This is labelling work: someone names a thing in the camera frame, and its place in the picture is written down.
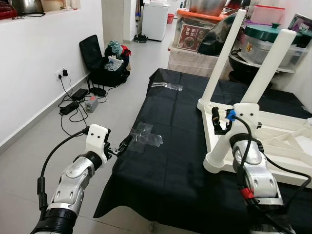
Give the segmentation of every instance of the white refrigerator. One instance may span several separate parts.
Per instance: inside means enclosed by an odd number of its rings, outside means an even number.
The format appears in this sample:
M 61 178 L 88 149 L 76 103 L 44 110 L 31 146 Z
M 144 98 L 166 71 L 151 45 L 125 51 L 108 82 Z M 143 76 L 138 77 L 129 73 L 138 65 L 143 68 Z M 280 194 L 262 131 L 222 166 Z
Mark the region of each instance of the white refrigerator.
M 170 5 L 165 2 L 145 2 L 142 35 L 152 40 L 163 40 L 167 27 L 169 7 Z

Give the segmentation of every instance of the clear tape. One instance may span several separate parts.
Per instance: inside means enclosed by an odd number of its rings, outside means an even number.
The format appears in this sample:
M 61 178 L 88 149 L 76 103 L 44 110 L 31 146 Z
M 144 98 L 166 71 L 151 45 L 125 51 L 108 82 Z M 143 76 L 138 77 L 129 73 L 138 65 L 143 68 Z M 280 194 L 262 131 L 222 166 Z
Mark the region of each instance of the clear tape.
M 165 82 L 154 82 L 151 87 L 165 87 L 168 89 L 173 89 L 173 90 L 178 90 L 182 91 L 183 86 L 179 84 L 170 84 L 170 83 L 165 83 Z
M 153 125 L 140 122 L 136 129 L 131 129 L 130 135 L 133 136 L 128 149 L 131 151 L 143 153 L 145 145 L 159 147 L 164 142 L 160 135 L 152 134 Z

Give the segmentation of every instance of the green lid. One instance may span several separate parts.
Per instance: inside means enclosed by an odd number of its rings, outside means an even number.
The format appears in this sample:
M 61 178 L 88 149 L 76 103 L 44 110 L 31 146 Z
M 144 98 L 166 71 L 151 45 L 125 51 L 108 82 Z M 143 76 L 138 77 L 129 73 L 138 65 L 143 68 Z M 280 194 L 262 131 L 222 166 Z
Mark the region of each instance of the green lid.
M 273 23 L 272 27 L 265 25 L 248 25 L 245 29 L 245 35 L 273 43 L 280 32 L 278 26 L 278 23 Z M 302 35 L 297 33 L 297 36 L 293 40 L 292 44 L 298 44 L 301 37 Z

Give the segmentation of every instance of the white pole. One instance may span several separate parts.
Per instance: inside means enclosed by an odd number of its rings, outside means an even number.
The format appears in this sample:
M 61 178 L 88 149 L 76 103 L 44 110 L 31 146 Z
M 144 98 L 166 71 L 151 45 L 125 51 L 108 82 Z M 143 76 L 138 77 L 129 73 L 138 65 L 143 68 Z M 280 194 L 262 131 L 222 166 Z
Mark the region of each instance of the white pole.
M 295 31 L 288 29 L 282 29 L 280 31 L 271 50 L 264 59 L 259 71 L 255 75 L 251 85 L 241 100 L 241 103 L 259 102 L 262 94 L 291 46 L 295 36 Z
M 242 22 L 244 20 L 244 17 L 246 15 L 245 10 L 238 10 L 237 15 L 234 19 L 234 22 L 231 26 L 231 29 L 229 31 L 229 34 L 226 38 L 226 41 L 223 45 L 223 48 L 221 50 L 220 56 L 215 64 L 214 70 L 210 76 L 210 79 L 208 81 L 207 87 L 205 89 L 205 92 L 203 94 L 203 97 L 201 100 L 205 104 L 210 104 L 210 99 L 214 93 L 216 84 L 218 83 L 218 80 L 222 74 L 223 68 L 225 66 L 225 63 L 228 60 L 228 56 L 231 52 L 231 49 L 233 47 L 233 44 L 235 42 L 236 36 L 238 34 L 238 31 L 240 29 L 240 26 L 242 25 Z

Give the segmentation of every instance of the gray tile floor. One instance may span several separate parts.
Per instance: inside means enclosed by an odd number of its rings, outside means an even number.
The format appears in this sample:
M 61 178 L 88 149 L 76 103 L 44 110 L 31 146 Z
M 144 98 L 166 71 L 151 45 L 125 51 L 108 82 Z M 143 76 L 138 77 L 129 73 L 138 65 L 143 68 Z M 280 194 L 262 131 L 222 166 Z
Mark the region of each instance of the gray tile floor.
M 87 124 L 100 124 L 112 130 L 109 141 L 113 147 L 128 135 L 145 99 L 149 76 L 157 68 L 167 68 L 175 24 L 169 24 L 163 42 L 131 43 L 131 75 L 128 81 L 113 89 L 107 102 L 99 104 L 87 118 Z M 63 118 L 64 128 L 75 133 L 84 127 Z M 36 182 L 50 151 L 67 135 L 60 128 L 59 109 L 54 109 L 0 156 L 0 233 L 26 234 L 39 218 Z M 50 200 L 63 169 L 85 148 L 85 136 L 63 145 L 50 160 L 45 172 L 46 192 Z M 109 179 L 116 158 L 104 169 L 97 170 L 85 193 L 74 234 L 146 234 L 150 222 L 127 207 L 118 207 L 99 219 L 92 216 Z M 192 232 L 157 224 L 154 233 L 190 234 Z

